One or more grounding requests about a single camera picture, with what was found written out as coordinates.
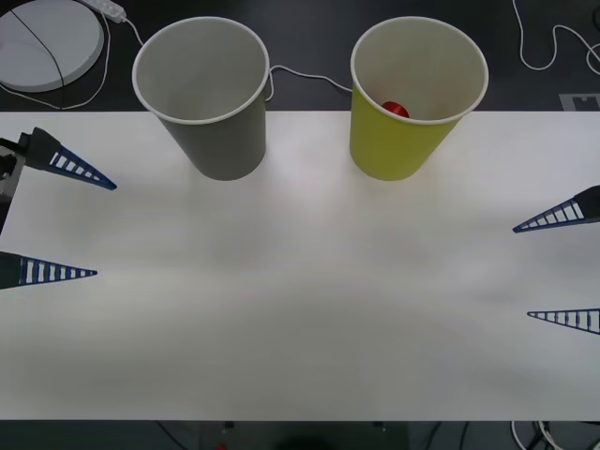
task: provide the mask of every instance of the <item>cable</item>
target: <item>cable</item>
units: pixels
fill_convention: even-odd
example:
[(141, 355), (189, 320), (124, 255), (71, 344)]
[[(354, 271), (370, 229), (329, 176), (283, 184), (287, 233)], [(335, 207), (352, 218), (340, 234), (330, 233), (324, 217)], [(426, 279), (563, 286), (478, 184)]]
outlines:
[(515, 10), (515, 15), (517, 16), (518, 28), (520, 30), (520, 43), (519, 43), (518, 55), (521, 58), (521, 63), (523, 63), (526, 68), (530, 68), (531, 70), (546, 70), (547, 68), (549, 68), (550, 66), (552, 66), (554, 64), (554, 61), (556, 60), (556, 55), (559, 52), (559, 47), (558, 47), (557, 40), (556, 40), (556, 30), (558, 28), (561, 28), (562, 30), (570, 31), (571, 33), (573, 33), (575, 36), (577, 36), (579, 38), (579, 40), (583, 43), (583, 45), (585, 45), (587, 47), (588, 53), (585, 56), (585, 60), (588, 63), (588, 68), (590, 68), (590, 70), (593, 73), (595, 73), (596, 75), (600, 75), (600, 71), (593, 68), (592, 63), (590, 62), (590, 54), (593, 54), (593, 56), (596, 58), (596, 60), (600, 63), (600, 56), (598, 56), (598, 53), (596, 53), (594, 51), (594, 49), (596, 47), (600, 46), (600, 43), (595, 44), (594, 46), (591, 47), (590, 44), (588, 44), (588, 42), (583, 37), (581, 37), (581, 35), (577, 31), (575, 31), (573, 28), (569, 28), (568, 26), (564, 26), (564, 25), (560, 25), (560, 24), (554, 25), (552, 27), (552, 38), (554, 39), (554, 54), (552, 55), (552, 59), (550, 60), (550, 62), (542, 67), (534, 67), (534, 66), (531, 66), (530, 64), (528, 64), (525, 61), (525, 58), (523, 57), (524, 32), (523, 32), (523, 23), (521, 23), (521, 18), (518, 15), (517, 0), (513, 0), (513, 9)]
[(592, 23), (596, 30), (600, 31), (600, 22), (598, 21), (598, 13), (600, 12), (600, 5), (598, 5), (594, 11), (592, 11)]
[(167, 436), (169, 436), (169, 439), (171, 439), (171, 441), (172, 441), (172, 442), (173, 442), (175, 445), (177, 445), (179, 448), (181, 448), (181, 450), (187, 450), (187, 449), (186, 449), (186, 447), (184, 447), (184, 445), (183, 445), (182, 443), (180, 443), (179, 441), (177, 441), (177, 440), (175, 439), (175, 437), (174, 437), (174, 436), (173, 436), (173, 435), (172, 435), (172, 434), (169, 432), (169, 430), (168, 430), (168, 429), (166, 429), (166, 428), (165, 428), (165, 426), (164, 426), (164, 425), (162, 425), (162, 424), (160, 423), (160, 421), (159, 421), (159, 420), (155, 420), (155, 421), (154, 421), (154, 423), (155, 423), (155, 424), (157, 424), (157, 425), (160, 427), (160, 429), (162, 429), (162, 430), (164, 431), (164, 433), (165, 433)]
[(131, 28), (133, 28), (133, 32), (135, 33), (135, 37), (138, 39), (138, 42), (140, 42), (140, 45), (143, 46), (143, 40), (140, 37), (140, 33), (138, 33), (138, 29), (135, 27), (135, 25), (133, 24), (133, 22), (130, 21), (128, 18), (123, 19), (123, 22), (127, 23)]
[[(110, 57), (110, 54), (111, 54), (111, 29), (109, 28), (109, 23), (106, 22), (106, 17), (104, 16), (104, 14), (101, 13), (101, 12), (99, 14), (100, 14), (100, 16), (102, 16), (102, 20), (104, 21), (104, 25), (106, 26), (106, 33), (107, 33), (106, 61), (104, 63), (104, 75), (102, 75), (102, 82), (100, 83), (100, 87), (97, 89), (97, 91), (94, 93), (94, 95), (91, 96), (89, 99), (87, 99), (84, 103), (79, 103), (77, 105), (72, 105), (72, 106), (61, 106), (61, 107), (58, 107), (58, 106), (52, 105), (51, 103), (47, 103), (45, 101), (38, 100), (37, 98), (29, 97), (29, 96), (26, 96), (26, 95), (21, 94), (19, 92), (15, 92), (15, 91), (13, 91), (11, 89), (8, 89), (3, 84), (0, 84), (0, 88), (2, 88), (4, 91), (8, 92), (9, 94), (12, 94), (13, 96), (17, 96), (17, 97), (21, 97), (21, 98), (26, 98), (28, 100), (35, 101), (36, 103), (40, 103), (42, 105), (49, 106), (50, 108), (53, 108), (53, 109), (59, 110), (59, 111), (74, 110), (75, 108), (81, 108), (81, 106), (85, 106), (88, 103), (90, 103), (94, 98), (96, 98), (96, 96), (100, 93), (100, 91), (102, 90), (102, 87), (104, 86), (104, 82), (106, 81), (106, 74), (107, 74), (108, 69), (109, 69), (109, 57)], [(63, 95), (64, 95), (65, 94), (64, 81), (63, 81), (63, 88), (62, 89), (63, 89)]]
[(433, 426), (433, 428), (429, 432), (429, 436), (427, 437), (427, 443), (425, 444), (424, 450), (429, 450), (429, 447), (431, 447), (431, 443), (433, 443), (433, 438), (435, 438), (435, 435), (438, 432), (438, 429), (440, 428), (441, 424), (442, 422), (438, 422)]
[(276, 71), (277, 69), (283, 69), (286, 70), (290, 73), (293, 73), (294, 75), (297, 75), (298, 77), (304, 77), (304, 78), (313, 78), (313, 79), (318, 79), (318, 80), (326, 80), (327, 82), (330, 82), (331, 84), (333, 84), (335, 87), (342, 89), (344, 91), (347, 92), (352, 92), (353, 90), (342, 86), (341, 84), (334, 82), (331, 78), (327, 78), (324, 75), (310, 75), (308, 73), (302, 73), (302, 72), (298, 72), (296, 70), (292, 70), (289, 67), (285, 67), (285, 66), (281, 66), (281, 65), (276, 65), (276, 66), (272, 66), (271, 69), (269, 70), (269, 82), (271, 83), (271, 95), (265, 100), (265, 101), (270, 101), (271, 98), (273, 98), (273, 96), (275, 95), (275, 86), (273, 85), (273, 72)]
[(462, 428), (462, 433), (460, 433), (460, 444), (458, 445), (458, 450), (462, 450), (465, 444), (465, 437), (467, 436), (467, 429), (469, 428), (469, 424), (471, 422), (465, 422), (465, 426)]
[(521, 440), (518, 438), (514, 420), (510, 423), (510, 430), (513, 433), (513, 439), (515, 440), (515, 443), (517, 444), (518, 448), (520, 448), (521, 450), (527, 450), (527, 447), (525, 447), (525, 445), (523, 445), (523, 442), (521, 442)]
[(538, 422), (537, 425), (540, 427), (540, 431), (542, 432), (542, 434), (544, 435), (544, 437), (546, 438), (547, 442), (550, 444), (550, 446), (554, 449), (554, 450), (564, 450), (562, 447), (560, 447), (559, 445), (557, 445), (554, 440), (552, 439), (552, 436), (550, 435), (550, 433), (548, 433), (546, 431), (546, 427), (544, 426), (543, 422)]
[(60, 67), (58, 66), (58, 62), (56, 61), (56, 58), (54, 57), (54, 55), (50, 51), (50, 49), (48, 47), (46, 47), (46, 44), (44, 44), (42, 42), (42, 40), (38, 37), (38, 35), (36, 33), (34, 33), (34, 31), (31, 28), (29, 28), (29, 26), (27, 26), (27, 23), (23, 22), (23, 20), (17, 15), (17, 13), (14, 11), (14, 9), (11, 9), (10, 12), (12, 13), (13, 16), (15, 16), (17, 18), (17, 20), (20, 23), (22, 23), (22, 26), (24, 26), (25, 28), (27, 28), (27, 30), (29, 30), (29, 33), (31, 33), (34, 36), (34, 38), (36, 38), (37, 41), (41, 44), (41, 46), (44, 49), (46, 49), (46, 52), (48, 52), (48, 54), (54, 61), (54, 65), (56, 66), (56, 70), (58, 71), (58, 76), (60, 77), (60, 83), (61, 83), (60, 109), (62, 110), (65, 107), (65, 79), (63, 78), (63, 72), (61, 71)]

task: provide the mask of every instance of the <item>black cable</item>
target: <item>black cable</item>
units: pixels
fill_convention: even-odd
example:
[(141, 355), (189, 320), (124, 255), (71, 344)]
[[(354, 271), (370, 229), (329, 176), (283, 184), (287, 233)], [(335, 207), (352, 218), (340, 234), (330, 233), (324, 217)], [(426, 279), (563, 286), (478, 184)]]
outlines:
[(544, 435), (540, 432), (538, 432), (535, 436), (533, 436), (532, 441), (529, 442), (529, 445), (527, 446), (527, 450), (533, 450), (535, 448), (535, 446), (537, 444), (539, 444), (540, 441), (542, 441), (543, 437), (544, 437)]
[(54, 61), (54, 65), (56, 66), (56, 70), (58, 70), (58, 76), (60, 77), (60, 83), (61, 83), (61, 95), (60, 95), (60, 111), (63, 111), (63, 109), (65, 108), (65, 79), (63, 78), (63, 72), (61, 72), (60, 67), (58, 66), (58, 63), (56, 62), (56, 58), (54, 58), (53, 53), (50, 51), (50, 49), (48, 47), (46, 47), (46, 44), (44, 44), (41, 39), (38, 37), (38, 35), (36, 35), (33, 30), (31, 28), (29, 28), (27, 26), (27, 23), (23, 22), (21, 20), (21, 18), (17, 15), (17, 13), (11, 9), (10, 12), (12, 12), (12, 15), (15, 16), (17, 18), (17, 20), (19, 20), (20, 23), (22, 23), (22, 25), (27, 28), (29, 30), (29, 33), (31, 33), (32, 35), (34, 35), (34, 38), (36, 38), (39, 43), (41, 44), (41, 46), (46, 49), (46, 52), (48, 52), (48, 54), (50, 55), (50, 57), (52, 58), (52, 60)]
[(592, 11), (592, 23), (596, 30), (600, 31), (600, 5)]
[(469, 424), (471, 422), (465, 422), (465, 426), (462, 428), (462, 433), (460, 433), (460, 445), (458, 446), (458, 450), (462, 450), (462, 447), (465, 444), (465, 437), (467, 436), (467, 429), (469, 428)]
[(429, 447), (431, 447), (431, 443), (433, 443), (433, 438), (435, 438), (435, 434), (438, 432), (438, 428), (440, 428), (441, 424), (442, 422), (438, 422), (429, 432), (429, 436), (427, 437), (427, 443), (425, 444), (424, 450), (429, 450)]
[(186, 449), (186, 447), (184, 447), (184, 445), (183, 445), (182, 443), (180, 443), (179, 441), (177, 441), (177, 440), (175, 439), (175, 437), (174, 437), (174, 436), (173, 436), (173, 435), (172, 435), (172, 434), (169, 432), (169, 430), (168, 430), (168, 429), (166, 429), (166, 428), (165, 428), (165, 426), (164, 426), (164, 425), (162, 425), (162, 424), (160, 423), (160, 421), (158, 421), (158, 420), (155, 420), (155, 421), (154, 421), (154, 423), (155, 423), (155, 424), (157, 424), (157, 425), (160, 427), (160, 429), (162, 429), (162, 430), (164, 431), (164, 433), (165, 433), (167, 436), (169, 436), (169, 439), (171, 439), (171, 441), (172, 441), (172, 442), (173, 442), (175, 445), (177, 445), (179, 448), (181, 448), (181, 450), (187, 450), (187, 449)]
[(540, 443), (544, 439), (544, 435), (542, 434), (542, 430), (539, 428), (537, 422), (532, 422), (533, 425), (533, 437), (527, 445), (527, 450), (533, 450), (537, 444)]

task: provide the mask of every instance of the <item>white tabletop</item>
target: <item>white tabletop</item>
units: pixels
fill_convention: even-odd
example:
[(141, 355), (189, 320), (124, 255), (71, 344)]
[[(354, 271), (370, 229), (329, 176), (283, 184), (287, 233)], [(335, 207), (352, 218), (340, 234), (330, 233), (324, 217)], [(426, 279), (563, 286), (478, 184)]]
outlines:
[(99, 271), (0, 292), (0, 419), (598, 420), (600, 225), (512, 228), (600, 184), (600, 114), (477, 112), (368, 178), (348, 112), (270, 112), (205, 178), (149, 113), (1, 113), (117, 185), (25, 169), (0, 248)]

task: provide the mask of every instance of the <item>white round object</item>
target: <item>white round object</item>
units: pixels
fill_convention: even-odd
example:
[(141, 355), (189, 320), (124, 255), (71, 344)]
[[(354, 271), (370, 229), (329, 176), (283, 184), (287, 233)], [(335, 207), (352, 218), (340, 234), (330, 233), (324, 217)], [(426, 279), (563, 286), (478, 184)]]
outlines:
[[(52, 52), (65, 84), (98, 60), (104, 32), (88, 7), (72, 0), (37, 0), (14, 11)], [(0, 83), (22, 92), (61, 87), (51, 56), (10, 11), (0, 18)]]

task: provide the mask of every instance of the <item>red ball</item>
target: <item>red ball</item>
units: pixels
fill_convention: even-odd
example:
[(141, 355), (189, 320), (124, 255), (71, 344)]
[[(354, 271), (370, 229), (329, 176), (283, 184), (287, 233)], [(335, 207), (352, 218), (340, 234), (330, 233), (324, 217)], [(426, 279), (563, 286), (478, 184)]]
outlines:
[(401, 115), (402, 117), (406, 117), (408, 119), (411, 118), (409, 116), (409, 112), (406, 111), (406, 108), (395, 101), (386, 101), (382, 106), (390, 113)]

